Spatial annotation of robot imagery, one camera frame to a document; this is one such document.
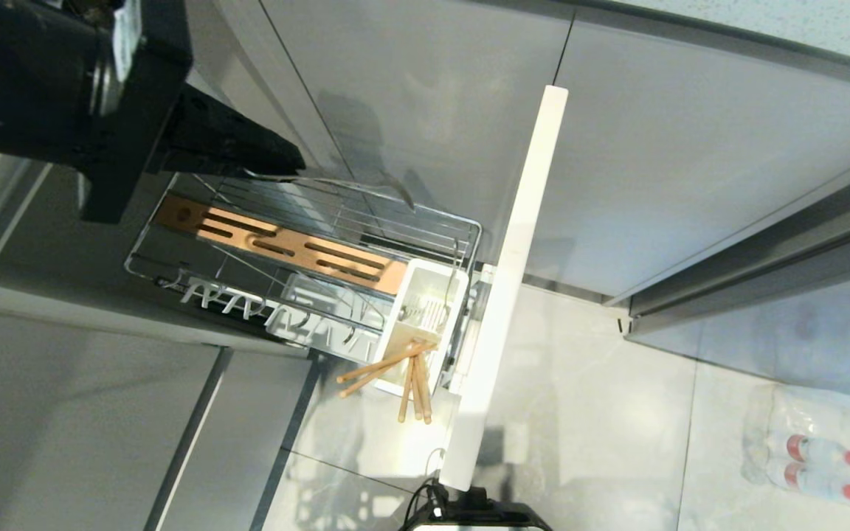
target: chrome wire rack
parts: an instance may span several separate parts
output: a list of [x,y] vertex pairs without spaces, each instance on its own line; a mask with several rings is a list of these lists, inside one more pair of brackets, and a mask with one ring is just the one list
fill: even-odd
[[[398,261],[445,263],[469,278],[482,236],[476,221],[428,206],[412,211],[398,196],[351,182],[176,174],[159,204],[169,194]],[[156,211],[125,260],[128,272],[182,295],[186,305],[263,325],[264,335],[370,361],[392,296],[173,231],[153,223],[155,216]],[[466,318],[465,312],[459,315]],[[461,333],[456,336],[452,352]]]

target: water bottle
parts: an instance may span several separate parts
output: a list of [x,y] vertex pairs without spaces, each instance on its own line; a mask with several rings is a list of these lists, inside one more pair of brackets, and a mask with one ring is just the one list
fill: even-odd
[[824,500],[850,504],[850,481],[819,468],[785,459],[772,459],[766,474],[776,486]]
[[800,463],[819,466],[850,466],[850,450],[834,440],[794,434],[786,441],[786,451]]

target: kitchen floor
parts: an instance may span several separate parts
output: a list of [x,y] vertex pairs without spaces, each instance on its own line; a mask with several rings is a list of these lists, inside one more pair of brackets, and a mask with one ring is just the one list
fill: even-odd
[[[618,319],[523,286],[475,485],[556,531],[850,529],[850,507],[742,477],[747,400],[768,381],[624,341]],[[439,389],[430,426],[399,424],[394,396],[336,396],[351,364],[321,367],[263,528],[394,531],[456,397]]]

